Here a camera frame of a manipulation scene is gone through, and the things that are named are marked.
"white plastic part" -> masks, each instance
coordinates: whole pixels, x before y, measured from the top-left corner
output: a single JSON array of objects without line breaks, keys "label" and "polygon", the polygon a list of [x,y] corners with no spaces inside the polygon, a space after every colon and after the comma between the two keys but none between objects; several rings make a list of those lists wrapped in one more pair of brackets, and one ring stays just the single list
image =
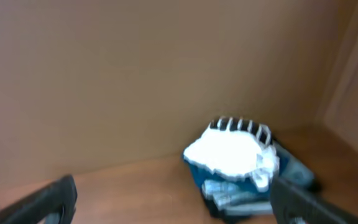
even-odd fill
[{"label": "white plastic part", "polygon": [[269,201],[244,203],[227,207],[225,213],[231,216],[270,215],[273,214],[273,208]]},{"label": "white plastic part", "polygon": [[240,187],[237,184],[233,184],[227,181],[216,181],[206,179],[201,187],[203,195],[206,198],[211,198],[216,193],[231,194],[233,192],[241,192]]},{"label": "white plastic part", "polygon": [[218,173],[228,181],[249,177],[259,192],[269,189],[279,165],[275,147],[266,147],[246,131],[207,128],[185,149],[183,157],[190,164]]}]

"cardboard wall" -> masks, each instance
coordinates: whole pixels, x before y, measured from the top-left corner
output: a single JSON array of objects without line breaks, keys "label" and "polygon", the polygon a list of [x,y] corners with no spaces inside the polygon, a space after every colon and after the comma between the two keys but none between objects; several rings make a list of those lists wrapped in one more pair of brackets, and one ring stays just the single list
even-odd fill
[{"label": "cardboard wall", "polygon": [[0,189],[312,122],[355,2],[0,0]]}]

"black plastic piece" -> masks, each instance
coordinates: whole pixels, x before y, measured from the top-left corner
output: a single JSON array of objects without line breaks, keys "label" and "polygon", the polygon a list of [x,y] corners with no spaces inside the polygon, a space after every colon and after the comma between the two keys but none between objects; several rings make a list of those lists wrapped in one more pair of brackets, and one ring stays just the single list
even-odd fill
[{"label": "black plastic piece", "polygon": [[45,222],[69,224],[75,213],[76,200],[74,178],[67,175],[1,210],[0,223],[38,223],[55,214],[47,217]]},{"label": "black plastic piece", "polygon": [[281,177],[273,177],[270,203],[278,224],[358,224],[358,217],[301,189]]}]

